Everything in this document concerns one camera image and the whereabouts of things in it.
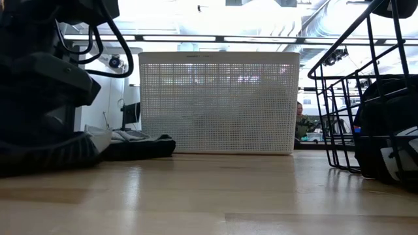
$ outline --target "wood grain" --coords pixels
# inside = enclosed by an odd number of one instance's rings
[[[293,156],[175,155],[0,179],[0,234],[418,234],[418,196]]]

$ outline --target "fluorescent light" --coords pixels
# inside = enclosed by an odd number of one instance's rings
[[[305,43],[316,43],[316,44],[334,44],[337,39],[306,39]],[[369,44],[368,39],[345,39],[342,44]]]
[[[227,42],[277,42],[277,43],[294,43],[296,39],[270,39],[266,37],[225,37]]]
[[[330,44],[323,44],[323,45],[311,45],[311,44],[302,44],[300,45],[301,48],[304,49],[329,49],[332,45]],[[345,49],[345,46],[339,46],[337,49]]]
[[[395,45],[395,44],[398,44],[398,41],[397,40],[386,40],[385,44]],[[404,44],[406,44],[406,45],[418,44],[418,40],[406,40],[406,42]]]
[[[215,37],[202,37],[202,36],[144,36],[144,40],[165,40],[165,41],[215,41]]]
[[[334,44],[337,39],[305,39],[305,43]]]
[[[219,48],[199,48],[200,52],[218,52]]]
[[[123,36],[123,38],[125,40],[135,40],[135,36],[133,35],[126,35]],[[65,35],[64,39],[67,40],[89,40],[89,36],[88,35]],[[118,38],[116,38],[115,35],[101,35],[100,36],[101,40],[118,40]]]
[[[347,5],[370,5],[370,2],[366,1],[348,1]]]

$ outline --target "black wire rack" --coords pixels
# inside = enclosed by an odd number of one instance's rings
[[[404,49],[404,43],[405,40],[402,38],[402,32],[400,28],[400,22],[399,22],[399,13],[398,13],[398,2],[399,0],[391,0],[392,4],[392,10],[393,10],[393,26],[396,33],[396,41],[397,44],[394,46],[391,46],[389,49],[385,50],[379,55],[376,55],[375,51],[375,44],[374,44],[374,38],[373,38],[373,31],[372,31],[372,21],[370,19],[370,15],[377,9],[380,4],[385,2],[385,0],[374,0],[372,1],[367,9],[349,26],[349,28],[342,34],[342,36],[331,46],[331,48],[325,53],[325,55],[315,64],[315,66],[310,70],[308,73],[308,77],[315,80],[315,86],[316,86],[316,95],[317,95],[317,102],[318,102],[318,109],[319,109],[319,115],[321,116],[321,125],[323,127],[323,134],[324,134],[324,141],[326,145],[327,150],[327,157],[329,165],[335,168],[339,168],[342,170],[348,170],[351,173],[354,174],[360,174],[361,169],[359,166],[353,166],[350,164],[349,161],[349,153],[347,152],[347,149],[349,146],[352,146],[354,144],[354,140],[356,138],[369,138],[371,139],[385,139],[390,141],[391,146],[393,147],[393,157],[396,159],[396,165],[398,167],[398,176],[402,183],[408,184],[411,182],[410,179],[408,179],[409,174],[406,174],[404,168],[402,167],[402,162],[400,160],[399,151],[398,151],[398,142],[401,141],[401,138],[409,138],[414,139],[417,138],[417,136],[397,136],[395,135],[394,131],[390,128],[391,127],[391,117],[388,113],[387,108],[387,100],[391,97],[395,97],[397,95],[408,95],[411,98],[413,107],[413,117],[415,125],[418,127],[418,102],[417,99],[414,97],[414,94],[417,93],[416,89],[414,88],[411,80],[415,79],[415,75],[410,74],[409,68],[408,68],[408,62],[406,59],[406,53]],[[358,68],[354,72],[348,74],[347,76],[324,76],[323,72],[323,63],[334,53],[335,50],[338,49],[339,46],[342,45],[343,41],[360,26],[360,24],[363,23],[363,21],[366,20],[367,23],[367,30],[368,30],[368,40],[370,42],[370,53],[372,60],[368,63],[364,64],[361,68]],[[402,70],[403,74],[380,74],[378,69],[378,60],[382,57],[386,56],[387,54],[391,52],[395,52],[395,50],[398,50],[401,64],[402,64]],[[373,75],[363,75],[361,72],[369,67],[370,65],[373,66],[374,74]],[[386,78],[404,78],[406,81],[406,88],[399,89],[398,91],[384,94],[383,88],[382,88],[382,79]],[[368,83],[370,84],[371,79],[376,79],[376,84],[379,91],[379,96],[373,99],[368,99],[363,96],[363,90],[361,89],[361,80],[366,79],[368,80]],[[357,83],[356,92],[358,92],[357,97],[360,98],[360,103],[354,104],[351,102],[352,96],[350,96],[350,87],[349,80],[354,80]],[[340,88],[342,87],[342,91],[344,95],[336,95],[336,86]],[[323,96],[323,100],[325,102],[325,108],[326,108],[326,114],[321,113],[321,104],[320,104],[320,97]],[[336,105],[336,97],[342,97],[345,101],[346,107],[338,109]],[[366,105],[368,102],[372,101],[379,101],[382,103],[382,112],[383,112],[383,119],[385,119],[385,122],[387,126],[389,127],[389,130],[387,132],[389,133],[387,136],[361,136],[360,134],[356,134],[355,126],[353,124],[353,108],[359,107],[362,108]],[[348,117],[349,125],[351,126],[351,134],[343,134],[343,126],[340,122],[342,117]],[[337,133],[335,131],[330,131],[329,128],[335,127],[337,129]],[[344,151],[344,159],[345,164],[341,163],[340,158],[338,157],[337,149],[343,149]]]

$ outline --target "black cable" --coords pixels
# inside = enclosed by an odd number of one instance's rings
[[[92,56],[89,59],[85,59],[85,60],[81,60],[81,61],[76,61],[75,59],[70,58],[71,62],[77,63],[79,65],[86,65],[88,63],[91,63],[91,62],[95,61],[96,59],[98,59],[102,55],[104,48],[103,48],[102,39],[100,38],[99,30],[97,29],[97,27],[91,27],[91,28],[93,28],[94,36],[96,38],[97,47],[99,48],[99,53],[95,56]]]
[[[107,76],[110,78],[126,78],[128,76],[130,76],[133,72],[133,57],[132,57],[132,53],[131,50],[129,49],[125,39],[123,38],[122,34],[120,33],[118,27],[116,27],[115,23],[113,22],[113,19],[111,17],[111,15],[109,14],[109,11],[106,8],[105,3],[103,2],[103,0],[97,0],[102,14],[106,17],[107,19],[107,24],[109,25],[109,27],[111,28],[113,34],[115,34],[116,38],[118,39],[119,43],[121,44],[123,51],[125,51],[126,57],[128,59],[128,71],[123,73],[123,74],[112,74],[112,73],[108,73],[108,72],[101,72],[101,71],[97,71],[97,70],[86,70],[86,72],[90,73],[90,74],[95,74],[95,75],[99,75],[99,76]]]
[[[65,51],[67,51],[71,54],[76,54],[76,55],[86,55],[91,51],[91,49],[93,48],[93,27],[92,26],[89,26],[89,44],[88,44],[87,48],[82,52],[75,52],[75,51],[72,51],[72,50],[67,48],[67,46],[65,45],[64,36],[63,36],[61,30],[59,29],[58,21],[56,20],[55,23],[56,23],[56,31],[57,31],[57,34],[58,34],[59,41],[62,45],[62,48]]]

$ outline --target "black fabric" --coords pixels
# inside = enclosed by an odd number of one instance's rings
[[[104,152],[106,161],[133,161],[171,157],[176,142],[167,134],[154,141],[111,144]]]
[[[413,81],[416,90],[417,79],[411,79],[411,81]],[[384,94],[405,88],[404,79],[382,80],[382,84]],[[363,99],[367,101],[378,96],[377,84],[373,83],[364,92]],[[414,105],[406,93],[389,98],[387,111],[394,132],[403,131],[415,125],[413,107]],[[354,125],[361,127],[361,134],[355,134],[355,158],[359,162],[364,177],[376,178],[383,183],[392,183],[394,180],[387,171],[380,152],[381,148],[389,147],[388,142],[382,139],[358,138],[370,135],[389,135],[389,127],[384,117],[381,100],[368,102],[364,108],[359,108]]]
[[[379,16],[383,16],[386,18],[392,18],[392,8],[390,6],[391,0],[385,0],[380,4],[380,6],[373,11],[374,14],[377,14]],[[418,6],[418,0],[398,0],[398,13],[399,18],[406,19],[412,16],[412,14],[415,12]]]
[[[101,161],[102,157],[90,137],[77,132],[59,145],[43,148],[0,147],[0,177],[89,167]]]

